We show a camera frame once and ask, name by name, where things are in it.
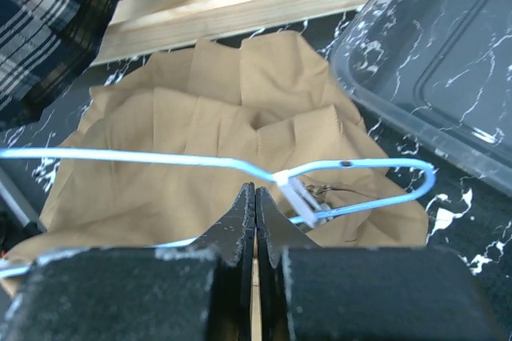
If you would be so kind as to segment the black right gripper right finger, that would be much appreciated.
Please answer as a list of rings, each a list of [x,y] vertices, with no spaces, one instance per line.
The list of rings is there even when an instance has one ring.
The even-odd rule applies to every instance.
[[[467,266],[442,247],[320,247],[255,193],[264,340],[500,340]]]

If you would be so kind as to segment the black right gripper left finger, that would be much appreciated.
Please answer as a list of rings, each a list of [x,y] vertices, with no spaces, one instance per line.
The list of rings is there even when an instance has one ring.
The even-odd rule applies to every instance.
[[[248,340],[255,189],[186,247],[68,248],[38,257],[4,340]]]

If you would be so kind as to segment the blue wire hanger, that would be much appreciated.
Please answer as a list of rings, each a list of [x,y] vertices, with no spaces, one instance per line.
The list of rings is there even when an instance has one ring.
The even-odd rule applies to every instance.
[[[197,156],[186,154],[163,154],[155,152],[140,152],[126,150],[100,150],[86,148],[10,148],[1,150],[2,159],[12,158],[60,158],[74,160],[93,160],[107,162],[137,162],[177,166],[203,166],[226,168],[241,171],[257,179],[274,183],[290,203],[295,217],[289,221],[295,226],[305,224],[310,228],[316,227],[323,219],[350,215],[360,211],[370,211],[377,208],[389,207],[408,203],[419,199],[430,191],[436,182],[434,167],[425,161],[412,158],[364,158],[319,160],[308,162],[290,169],[270,173],[249,162],[236,158]],[[369,202],[357,203],[345,207],[323,210],[313,195],[302,185],[298,177],[314,171],[339,169],[371,169],[371,168],[414,168],[419,169],[424,181],[422,185],[404,195],[375,199]]]

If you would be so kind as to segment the tan brown garment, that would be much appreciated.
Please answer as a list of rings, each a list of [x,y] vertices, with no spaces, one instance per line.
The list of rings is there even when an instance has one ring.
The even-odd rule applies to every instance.
[[[158,53],[95,87],[65,148],[239,158],[268,171],[330,158],[383,158],[327,63],[294,33],[239,49],[200,42]],[[49,231],[15,258],[64,244],[150,244],[197,235],[229,206],[241,172],[64,160],[42,211]]]

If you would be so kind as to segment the navy plaid skirt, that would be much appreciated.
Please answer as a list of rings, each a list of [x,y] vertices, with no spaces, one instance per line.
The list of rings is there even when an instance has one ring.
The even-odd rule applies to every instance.
[[[36,122],[96,59],[121,0],[1,0],[1,128]]]

